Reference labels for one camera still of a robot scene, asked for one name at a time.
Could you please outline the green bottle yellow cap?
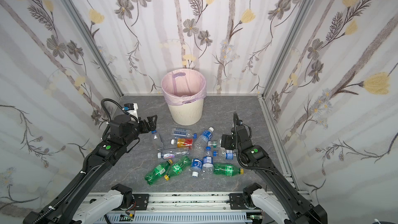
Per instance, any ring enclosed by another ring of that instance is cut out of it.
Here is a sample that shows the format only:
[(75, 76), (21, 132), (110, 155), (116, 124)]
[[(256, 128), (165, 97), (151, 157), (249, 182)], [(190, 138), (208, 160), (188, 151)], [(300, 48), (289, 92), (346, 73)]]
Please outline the green bottle yellow cap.
[(213, 173), (216, 175), (224, 175), (228, 177), (244, 174), (244, 169), (233, 164), (215, 163)]

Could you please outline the small clear bottle blue label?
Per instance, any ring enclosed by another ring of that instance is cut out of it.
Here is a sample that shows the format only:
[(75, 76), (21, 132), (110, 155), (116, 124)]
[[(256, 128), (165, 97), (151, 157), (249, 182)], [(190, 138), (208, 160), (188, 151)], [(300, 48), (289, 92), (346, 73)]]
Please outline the small clear bottle blue label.
[(219, 158), (225, 159), (225, 160), (233, 160), (236, 157), (236, 154), (234, 153), (233, 150), (221, 149), (221, 150), (214, 150), (213, 156), (219, 157)]

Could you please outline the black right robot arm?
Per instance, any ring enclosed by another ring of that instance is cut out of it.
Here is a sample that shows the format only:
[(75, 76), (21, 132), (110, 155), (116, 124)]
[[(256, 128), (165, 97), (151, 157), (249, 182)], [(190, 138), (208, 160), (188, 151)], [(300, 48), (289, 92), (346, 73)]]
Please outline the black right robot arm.
[(235, 112), (231, 134), (221, 139), (221, 147), (233, 151), (239, 165), (254, 171), (273, 193), (270, 196), (260, 185), (252, 184), (244, 189), (246, 206), (261, 209), (278, 224), (327, 224), (326, 210), (304, 198), (276, 169), (265, 149), (252, 143), (251, 135), (251, 128)]

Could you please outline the clear bottle green cap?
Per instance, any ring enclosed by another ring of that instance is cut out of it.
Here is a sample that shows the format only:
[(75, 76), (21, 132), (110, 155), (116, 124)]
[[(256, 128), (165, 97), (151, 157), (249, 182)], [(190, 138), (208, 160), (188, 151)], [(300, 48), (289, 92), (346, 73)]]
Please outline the clear bottle green cap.
[(221, 139), (208, 141), (208, 146), (211, 148), (214, 148), (214, 149), (220, 148), (221, 147)]

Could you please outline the clear bottle purple label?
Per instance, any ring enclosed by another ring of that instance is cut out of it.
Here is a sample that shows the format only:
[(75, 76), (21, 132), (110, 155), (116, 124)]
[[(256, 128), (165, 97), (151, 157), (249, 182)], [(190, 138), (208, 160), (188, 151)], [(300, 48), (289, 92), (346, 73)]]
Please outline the clear bottle purple label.
[(188, 148), (173, 148), (163, 150), (157, 153), (158, 159), (172, 159), (177, 156), (184, 156), (189, 154), (190, 149)]

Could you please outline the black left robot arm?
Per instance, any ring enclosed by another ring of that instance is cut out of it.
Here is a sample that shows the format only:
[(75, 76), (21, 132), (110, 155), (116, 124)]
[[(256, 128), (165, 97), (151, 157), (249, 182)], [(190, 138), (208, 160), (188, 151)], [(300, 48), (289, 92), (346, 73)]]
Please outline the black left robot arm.
[(157, 115), (142, 119), (134, 103), (121, 106), (104, 98), (101, 107), (107, 116), (107, 127), (101, 142), (88, 154), (83, 166), (65, 189), (40, 212), (30, 212), (25, 224), (93, 224), (109, 211), (129, 209), (135, 203), (131, 188), (118, 184), (106, 196), (86, 208), (81, 204), (98, 181), (131, 151), (128, 146), (139, 141), (139, 135), (156, 130)]

